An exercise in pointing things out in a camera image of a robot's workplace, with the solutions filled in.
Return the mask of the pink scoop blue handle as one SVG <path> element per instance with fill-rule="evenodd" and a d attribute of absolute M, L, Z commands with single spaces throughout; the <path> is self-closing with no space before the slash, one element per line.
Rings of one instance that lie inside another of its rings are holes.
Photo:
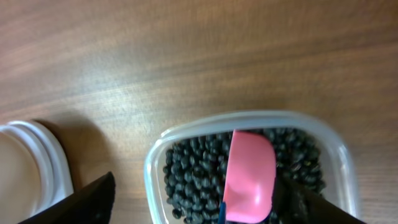
<path fill-rule="evenodd" d="M 233 131 L 218 222 L 259 223 L 271 212 L 275 152 L 265 137 Z"/>

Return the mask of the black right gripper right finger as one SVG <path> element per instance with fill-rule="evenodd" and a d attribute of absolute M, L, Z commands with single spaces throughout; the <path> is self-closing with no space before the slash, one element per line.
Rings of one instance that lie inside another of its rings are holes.
<path fill-rule="evenodd" d="M 278 175 L 272 211 L 282 223 L 364 224 L 304 186 Z"/>

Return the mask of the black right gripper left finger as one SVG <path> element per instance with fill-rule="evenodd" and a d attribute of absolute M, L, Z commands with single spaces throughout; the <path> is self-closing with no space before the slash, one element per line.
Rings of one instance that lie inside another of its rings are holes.
<path fill-rule="evenodd" d="M 116 195 L 112 172 L 20 224 L 108 224 Z"/>

